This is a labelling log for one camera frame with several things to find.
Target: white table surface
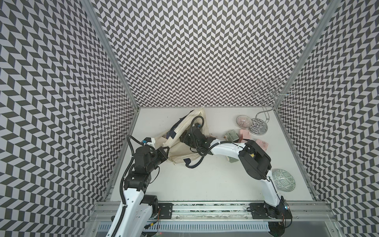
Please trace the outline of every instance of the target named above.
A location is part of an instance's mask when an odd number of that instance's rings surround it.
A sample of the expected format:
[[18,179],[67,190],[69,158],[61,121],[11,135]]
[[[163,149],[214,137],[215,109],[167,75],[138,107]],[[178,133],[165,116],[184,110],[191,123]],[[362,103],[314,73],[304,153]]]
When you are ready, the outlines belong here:
[[[179,118],[187,115],[193,108],[142,108],[133,136],[142,141],[145,137],[156,137],[170,129]],[[205,108],[209,133],[223,140],[224,134],[232,129],[239,133],[235,123],[238,115],[255,117],[262,108]],[[290,147],[282,133],[273,112],[270,112],[268,131],[264,135],[253,135],[267,142],[267,154],[271,157],[272,169],[284,169],[292,174],[296,188],[292,192],[281,194],[288,201],[312,201],[305,181],[292,155]],[[121,175],[131,159],[128,148],[123,160],[111,201],[120,201],[118,187]],[[158,170],[152,172],[152,179]],[[160,165],[160,174],[148,186],[146,194],[157,195],[160,201],[256,201],[263,200],[260,181],[250,177],[240,161],[230,163],[226,156],[207,155],[203,162],[194,169],[185,167],[184,163],[174,165],[166,161]]]

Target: black cable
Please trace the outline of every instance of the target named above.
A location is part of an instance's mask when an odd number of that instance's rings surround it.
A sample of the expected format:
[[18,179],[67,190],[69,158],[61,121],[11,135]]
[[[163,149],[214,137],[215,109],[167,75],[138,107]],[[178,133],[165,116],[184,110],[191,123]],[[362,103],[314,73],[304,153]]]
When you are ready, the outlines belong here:
[[145,146],[148,146],[148,147],[150,147],[150,149],[152,149],[153,151],[156,151],[155,148],[152,147],[152,146],[150,146],[150,145],[145,144]]
[[215,143],[215,144],[213,144],[213,145],[212,145],[212,146],[211,146],[211,147],[205,152],[205,155],[203,155],[203,156],[201,157],[201,159],[200,159],[196,164],[194,164],[194,165],[190,165],[190,163],[191,163],[191,160],[190,160],[190,159],[188,159],[189,162],[188,162],[187,159],[184,159],[184,162],[186,163],[186,167],[187,167],[187,168],[190,168],[190,169],[193,169],[193,168],[198,167],[198,165],[203,161],[204,157],[208,154],[208,152],[210,152],[215,146],[220,145],[220,144],[224,144],[224,143],[233,143],[233,142],[231,142],[231,141],[221,141],[220,143]]
[[197,143],[197,138],[192,131],[193,124],[194,124],[195,120],[198,118],[201,118],[201,120],[202,120],[202,123],[198,128],[201,129],[204,126],[204,118],[199,115],[199,116],[196,116],[192,119],[191,125],[189,126],[189,131],[190,131],[190,135],[192,136],[192,142],[195,145],[197,153],[201,156],[206,156],[207,154],[203,153],[205,151],[205,148],[199,146],[199,144]]
[[240,146],[240,145],[237,145],[237,144],[235,144],[235,143],[232,143],[232,144],[234,144],[234,145],[236,145],[236,146],[239,146],[240,148],[242,148],[242,149],[243,149],[243,147],[242,147],[242,146]]
[[[128,145],[131,146],[131,143],[130,143],[130,139],[133,139],[135,142],[137,142],[138,144],[140,144],[141,146],[143,146],[143,143],[138,141],[135,137],[133,137],[132,135],[127,135],[126,136],[126,139],[128,141]],[[133,146],[131,147],[130,149],[132,151],[132,154],[134,154],[134,150],[133,150]]]
[[152,237],[152,236],[154,236],[154,235],[156,235],[157,233],[158,233],[158,231],[159,231],[159,223],[162,221],[162,219],[160,219],[159,218],[159,215],[160,215],[160,212],[161,212],[161,209],[159,209],[159,211],[158,211],[158,219],[156,220],[156,221],[154,221],[154,222],[152,222],[152,223],[150,223],[150,224],[147,224],[147,225],[145,225],[145,229],[148,229],[149,227],[151,227],[151,226],[153,226],[153,225],[155,225],[157,222],[158,222],[158,224],[157,224],[157,232],[156,233],[152,233],[152,232],[142,232],[142,234],[145,236],[145,237]]
[[157,176],[155,177],[155,179],[154,179],[153,181],[151,181],[149,184],[151,184],[152,182],[154,182],[154,181],[157,179],[157,177],[158,177],[158,175],[159,175],[159,171],[161,171],[161,168],[158,166],[158,174],[157,174]]
[[157,151],[154,149],[152,151],[150,151],[151,153],[153,153],[154,155],[151,157],[151,160],[155,160],[157,157],[158,157],[158,153]]
[[121,216],[119,218],[119,221],[117,222],[115,228],[114,228],[114,231],[112,233],[112,236],[111,237],[115,237],[120,225],[121,225],[121,222],[122,222],[122,217],[125,215],[125,211],[126,211],[126,206],[123,206],[122,207],[122,210],[121,210]]
[[292,218],[291,218],[291,222],[290,222],[290,224],[288,225],[288,226],[285,226],[284,228],[288,228],[288,227],[290,227],[292,225]]

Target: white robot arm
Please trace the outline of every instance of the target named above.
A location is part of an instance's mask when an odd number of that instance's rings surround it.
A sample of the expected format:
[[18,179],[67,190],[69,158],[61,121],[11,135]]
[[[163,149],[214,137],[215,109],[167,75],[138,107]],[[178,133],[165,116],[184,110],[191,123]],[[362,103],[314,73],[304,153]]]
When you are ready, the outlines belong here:
[[[130,137],[127,139],[133,151]],[[284,199],[279,198],[275,184],[272,182],[271,159],[255,141],[232,143],[212,137],[206,138],[198,127],[193,127],[190,133],[184,133],[180,141],[196,148],[202,156],[200,161],[193,166],[189,165],[191,163],[189,159],[185,160],[189,168],[198,166],[207,154],[226,155],[239,159],[247,174],[262,184],[266,215],[270,218],[282,218]],[[160,147],[155,150],[153,138],[145,138],[144,143],[138,143],[142,147],[137,148],[135,154],[132,152],[132,160],[122,177],[120,192],[124,200],[120,203],[107,237],[139,237],[148,220],[158,215],[157,196],[145,195],[145,192],[151,180],[150,172],[168,158],[169,148]],[[133,160],[135,160],[134,171],[130,171],[126,176]]]

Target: chevron patterned wall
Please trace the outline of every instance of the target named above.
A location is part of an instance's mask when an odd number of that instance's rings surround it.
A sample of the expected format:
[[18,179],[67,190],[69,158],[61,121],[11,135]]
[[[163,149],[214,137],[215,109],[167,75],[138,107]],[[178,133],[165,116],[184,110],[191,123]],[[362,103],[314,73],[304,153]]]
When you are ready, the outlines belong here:
[[379,1],[346,0],[281,116],[346,236],[379,236]]
[[0,88],[0,236],[78,236],[134,114],[78,0],[0,1]]
[[261,105],[329,0],[92,0],[140,106]]

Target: metal rail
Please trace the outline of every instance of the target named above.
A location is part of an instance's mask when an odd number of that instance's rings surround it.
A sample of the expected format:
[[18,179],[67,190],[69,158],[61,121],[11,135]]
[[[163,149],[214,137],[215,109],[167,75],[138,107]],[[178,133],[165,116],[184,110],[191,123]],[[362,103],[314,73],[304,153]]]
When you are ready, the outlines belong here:
[[[262,201],[238,202],[172,202],[172,218],[162,221],[263,221],[252,219],[246,209],[250,203]],[[293,221],[336,221],[327,202],[289,201]],[[116,214],[120,202],[98,202],[88,222],[110,221]]]
[[303,179],[304,179],[304,181],[305,181],[305,183],[306,183],[306,185],[308,187],[308,190],[312,194],[313,200],[317,200],[317,201],[320,200],[320,198],[318,197],[317,192],[316,192],[316,190],[315,190],[315,188],[314,188],[314,186],[313,186],[313,184],[312,184],[312,182],[310,180],[310,177],[308,176],[308,173],[307,173],[307,171],[304,168],[304,165],[303,165],[303,163],[302,163],[302,161],[300,159],[300,156],[297,153],[295,145],[293,144],[293,142],[292,142],[292,140],[290,138],[290,135],[288,134],[288,132],[287,132],[287,130],[286,130],[286,128],[285,128],[282,120],[280,119],[279,113],[277,111],[274,111],[274,114],[275,114],[276,119],[278,120],[280,128],[282,129],[282,132],[283,132],[283,134],[285,136],[285,139],[287,140],[288,146],[291,149],[293,157],[295,158],[295,161],[296,161],[296,163],[297,163],[297,165],[299,167],[299,170],[301,172],[301,175],[303,176]]

